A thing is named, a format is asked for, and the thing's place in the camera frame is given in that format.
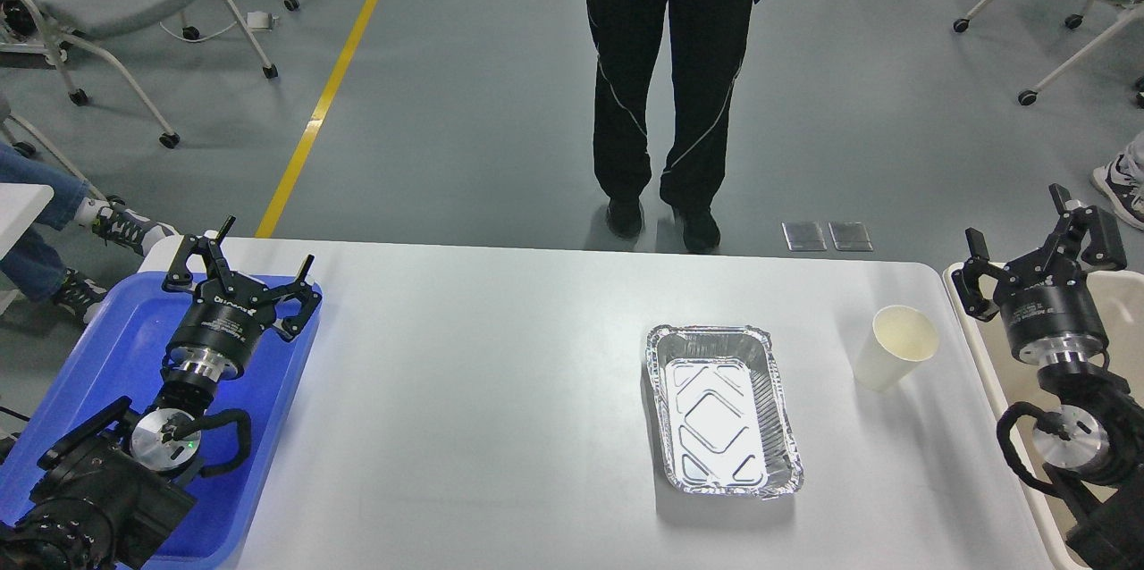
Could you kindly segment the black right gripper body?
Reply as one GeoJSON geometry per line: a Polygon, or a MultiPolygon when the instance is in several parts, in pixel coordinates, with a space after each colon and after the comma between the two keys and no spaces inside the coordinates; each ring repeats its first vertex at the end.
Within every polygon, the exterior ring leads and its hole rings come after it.
{"type": "Polygon", "coordinates": [[[1087,358],[1107,351],[1110,338],[1078,261],[1051,266],[1014,261],[998,280],[998,309],[1012,358],[1043,364],[1049,353],[1087,358]]]}

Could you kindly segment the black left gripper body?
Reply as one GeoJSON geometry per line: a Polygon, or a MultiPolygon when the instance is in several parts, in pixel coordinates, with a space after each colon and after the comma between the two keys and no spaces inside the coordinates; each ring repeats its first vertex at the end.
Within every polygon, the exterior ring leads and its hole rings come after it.
{"type": "Polygon", "coordinates": [[[267,282],[239,277],[230,294],[221,282],[204,280],[194,288],[193,301],[166,353],[172,361],[184,361],[196,350],[207,350],[228,361],[229,371],[244,371],[265,332],[269,304],[255,306],[251,298],[265,298],[267,282]]]}

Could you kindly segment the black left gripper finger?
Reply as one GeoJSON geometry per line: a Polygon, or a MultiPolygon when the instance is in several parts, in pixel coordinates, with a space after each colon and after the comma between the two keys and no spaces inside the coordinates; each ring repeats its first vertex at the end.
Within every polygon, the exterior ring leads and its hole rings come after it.
{"type": "Polygon", "coordinates": [[[307,254],[302,266],[299,267],[297,277],[293,282],[286,282],[277,288],[265,288],[261,294],[261,331],[273,330],[283,341],[294,341],[307,327],[307,323],[318,310],[323,300],[321,293],[307,282],[307,275],[313,264],[312,254],[307,254]],[[291,316],[279,316],[278,304],[281,302],[297,301],[299,310],[291,316]]]}
{"type": "Polygon", "coordinates": [[[175,251],[174,258],[172,258],[172,263],[166,277],[164,277],[161,288],[166,290],[166,292],[191,292],[192,277],[189,274],[189,260],[193,256],[199,256],[206,268],[207,279],[221,282],[222,288],[227,293],[235,292],[235,272],[230,269],[229,262],[222,251],[222,243],[235,224],[235,221],[236,216],[228,215],[224,223],[222,223],[213,237],[205,235],[184,236],[178,248],[175,251]]]}

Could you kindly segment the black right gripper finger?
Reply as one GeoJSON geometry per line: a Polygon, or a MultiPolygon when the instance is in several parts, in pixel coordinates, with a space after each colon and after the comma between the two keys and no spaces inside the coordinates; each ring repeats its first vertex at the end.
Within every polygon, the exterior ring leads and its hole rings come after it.
{"type": "Polygon", "coordinates": [[[992,280],[1001,284],[1001,282],[1011,282],[1012,274],[1004,267],[998,267],[990,261],[988,244],[986,244],[982,231],[966,229],[964,236],[970,256],[959,269],[955,269],[951,282],[955,285],[955,293],[962,310],[969,317],[988,322],[998,316],[1000,306],[992,298],[984,296],[980,278],[988,276],[992,280]]]}
{"type": "Polygon", "coordinates": [[[1127,268],[1114,214],[1083,204],[1060,184],[1051,184],[1049,193],[1059,219],[1041,248],[1032,253],[1033,274],[1120,272],[1127,268]]]}

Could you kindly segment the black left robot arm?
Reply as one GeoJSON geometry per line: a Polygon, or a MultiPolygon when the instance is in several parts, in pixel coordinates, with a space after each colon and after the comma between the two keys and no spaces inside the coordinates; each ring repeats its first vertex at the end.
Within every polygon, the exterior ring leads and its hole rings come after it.
{"type": "Polygon", "coordinates": [[[112,288],[3,461],[3,569],[205,569],[251,521],[320,288],[223,240],[112,288]]]}

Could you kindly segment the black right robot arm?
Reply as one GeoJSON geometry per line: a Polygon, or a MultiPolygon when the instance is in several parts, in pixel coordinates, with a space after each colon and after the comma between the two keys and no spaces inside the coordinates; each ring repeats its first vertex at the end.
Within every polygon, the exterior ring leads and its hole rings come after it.
{"type": "Polygon", "coordinates": [[[1000,318],[1012,358],[1033,365],[1058,399],[1026,399],[998,417],[998,445],[1022,484],[1062,500],[1075,518],[1064,541],[1093,569],[1141,569],[1141,404],[1105,363],[1110,337],[1088,288],[1093,272],[1126,267],[1117,219],[1049,189],[1058,221],[1043,245],[993,264],[980,231],[952,274],[964,312],[1000,318]]]}

